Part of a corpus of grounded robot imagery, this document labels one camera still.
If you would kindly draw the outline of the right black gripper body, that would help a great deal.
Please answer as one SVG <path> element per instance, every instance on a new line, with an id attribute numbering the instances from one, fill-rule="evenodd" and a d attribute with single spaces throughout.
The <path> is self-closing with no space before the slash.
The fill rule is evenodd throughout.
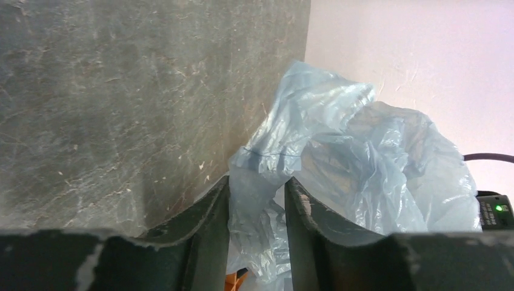
<path id="1" fill-rule="evenodd" d="M 492 191 L 478 191 L 483 231 L 513 230 L 513 207 L 509 197 Z"/>

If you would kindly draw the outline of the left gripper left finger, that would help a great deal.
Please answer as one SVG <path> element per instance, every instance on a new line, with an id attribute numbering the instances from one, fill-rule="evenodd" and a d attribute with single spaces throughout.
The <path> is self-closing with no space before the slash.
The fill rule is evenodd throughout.
<path id="1" fill-rule="evenodd" d="M 134 238 L 110 229 L 1 231 L 2 290 L 222 290 L 229 179 Z"/>

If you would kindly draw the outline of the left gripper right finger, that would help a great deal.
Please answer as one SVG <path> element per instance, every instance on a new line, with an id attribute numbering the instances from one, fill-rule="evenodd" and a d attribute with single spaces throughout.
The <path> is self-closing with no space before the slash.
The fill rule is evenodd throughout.
<path id="1" fill-rule="evenodd" d="M 295 290 L 512 290 L 513 232 L 380 235 L 292 178 L 285 210 Z"/>

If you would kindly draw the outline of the orange wooden divided tray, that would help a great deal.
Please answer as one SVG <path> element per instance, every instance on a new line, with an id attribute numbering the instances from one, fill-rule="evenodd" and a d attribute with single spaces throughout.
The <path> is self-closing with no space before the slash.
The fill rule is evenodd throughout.
<path id="1" fill-rule="evenodd" d="M 245 281 L 248 275 L 247 269 L 240 269 L 235 273 L 226 275 L 225 277 L 225 291 L 238 291 L 242 283 Z"/>

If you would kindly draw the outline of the translucent blue plastic trash bag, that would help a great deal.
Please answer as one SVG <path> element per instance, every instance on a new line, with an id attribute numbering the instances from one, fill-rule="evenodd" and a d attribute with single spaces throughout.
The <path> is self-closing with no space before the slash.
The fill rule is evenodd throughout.
<path id="1" fill-rule="evenodd" d="M 227 273 L 257 290 L 291 277 L 284 184 L 296 178 L 360 227 L 479 232 L 477 189 L 463 155 L 424 113 L 375 100 L 369 83 L 296 61 L 266 119 L 229 159 Z"/>

